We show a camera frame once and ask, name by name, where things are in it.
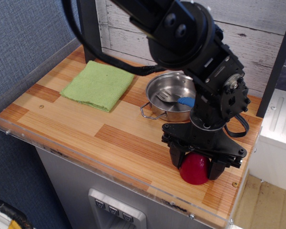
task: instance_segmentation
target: blue wall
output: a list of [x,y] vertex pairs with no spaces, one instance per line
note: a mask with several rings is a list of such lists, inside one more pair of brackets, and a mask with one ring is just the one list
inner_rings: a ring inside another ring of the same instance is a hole
[[[45,62],[51,69],[70,54],[72,40],[60,0],[0,0],[0,106],[8,105],[2,98],[17,83],[41,78]],[[34,148],[1,131],[0,199],[35,228],[70,227]]]

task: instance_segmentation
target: black frame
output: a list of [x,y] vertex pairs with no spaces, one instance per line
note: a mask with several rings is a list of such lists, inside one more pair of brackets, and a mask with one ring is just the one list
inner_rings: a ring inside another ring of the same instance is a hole
[[276,88],[277,80],[284,66],[285,60],[286,60],[286,32],[285,32],[281,47],[279,49],[279,52],[277,54],[276,61],[273,66],[272,72],[270,74],[270,77],[269,77],[269,80],[268,80],[268,83],[267,83],[267,86],[266,86],[266,89],[265,89],[265,92],[262,98],[262,102],[257,110],[256,116],[258,117],[264,118],[265,116],[265,113],[270,103],[272,94]]
[[[82,35],[92,47],[101,52],[101,37],[95,0],[76,0],[76,2]],[[85,47],[84,52],[86,62],[96,59]]]

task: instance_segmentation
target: control panel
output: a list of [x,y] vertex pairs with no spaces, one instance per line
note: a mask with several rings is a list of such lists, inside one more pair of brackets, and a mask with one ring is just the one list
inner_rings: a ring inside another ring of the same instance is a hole
[[93,188],[88,197],[98,229],[147,229],[141,211]]

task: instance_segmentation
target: yellow object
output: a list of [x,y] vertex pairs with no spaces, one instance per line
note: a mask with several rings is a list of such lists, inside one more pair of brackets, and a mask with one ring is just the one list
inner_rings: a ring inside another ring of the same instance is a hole
[[19,226],[19,224],[16,221],[12,220],[10,222],[8,229],[21,229],[21,227]]

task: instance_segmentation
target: red object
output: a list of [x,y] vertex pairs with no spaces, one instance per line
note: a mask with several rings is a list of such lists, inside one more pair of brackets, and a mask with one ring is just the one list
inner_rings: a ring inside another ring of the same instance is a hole
[[202,185],[208,181],[209,158],[194,152],[185,155],[179,169],[183,180],[192,185]]

